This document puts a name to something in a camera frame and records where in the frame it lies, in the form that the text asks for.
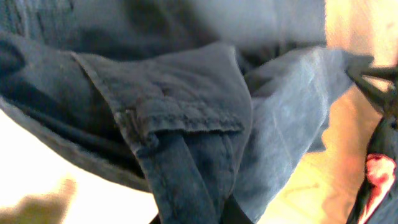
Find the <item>navy blue shorts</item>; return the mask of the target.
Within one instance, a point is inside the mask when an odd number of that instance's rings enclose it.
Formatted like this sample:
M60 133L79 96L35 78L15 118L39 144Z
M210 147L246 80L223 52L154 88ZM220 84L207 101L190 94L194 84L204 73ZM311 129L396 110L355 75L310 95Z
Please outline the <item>navy blue shorts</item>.
M1 1L1 109L162 223L257 222L370 58L323 1Z

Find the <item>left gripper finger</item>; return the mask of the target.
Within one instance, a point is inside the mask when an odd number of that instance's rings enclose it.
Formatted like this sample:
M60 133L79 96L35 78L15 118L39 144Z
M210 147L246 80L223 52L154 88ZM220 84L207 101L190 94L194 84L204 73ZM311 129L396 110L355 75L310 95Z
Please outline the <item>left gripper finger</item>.
M384 117L397 117L397 66L370 67L372 62L372 56L357 55L349 63L347 75L377 112ZM390 81L392 85L387 91L382 91L364 76Z

